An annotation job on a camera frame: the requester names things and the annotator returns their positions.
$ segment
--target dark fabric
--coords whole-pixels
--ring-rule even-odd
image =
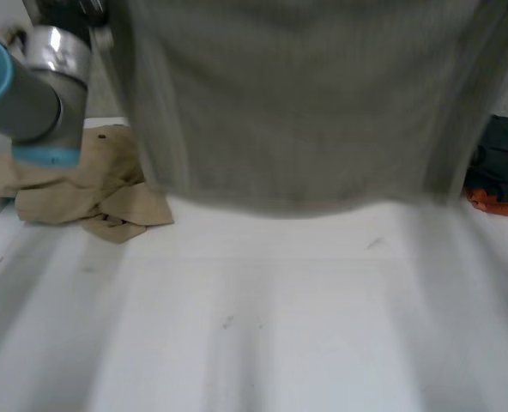
[[[492,116],[477,146],[464,187],[508,202],[508,118]]]

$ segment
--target silver metal band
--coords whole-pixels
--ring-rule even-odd
[[[57,27],[37,26],[25,53],[31,70],[51,70],[88,84],[92,51],[74,34]]]

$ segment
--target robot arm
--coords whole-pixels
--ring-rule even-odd
[[[73,167],[80,157],[92,49],[90,28],[106,22],[105,2],[39,0],[25,63],[0,45],[0,132],[12,154],[41,166]]]

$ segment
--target orange fabric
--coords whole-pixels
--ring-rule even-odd
[[[466,191],[468,200],[478,210],[494,215],[508,216],[508,203],[501,203],[496,196],[488,196],[484,189]]]

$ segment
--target crumpled fabric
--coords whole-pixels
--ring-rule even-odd
[[[48,224],[80,221],[113,243],[173,223],[164,194],[145,183],[128,126],[84,130],[80,164],[35,167],[0,155],[0,198],[14,198],[20,219]]]
[[[247,208],[457,199],[508,0],[112,0],[101,52],[149,185]]]

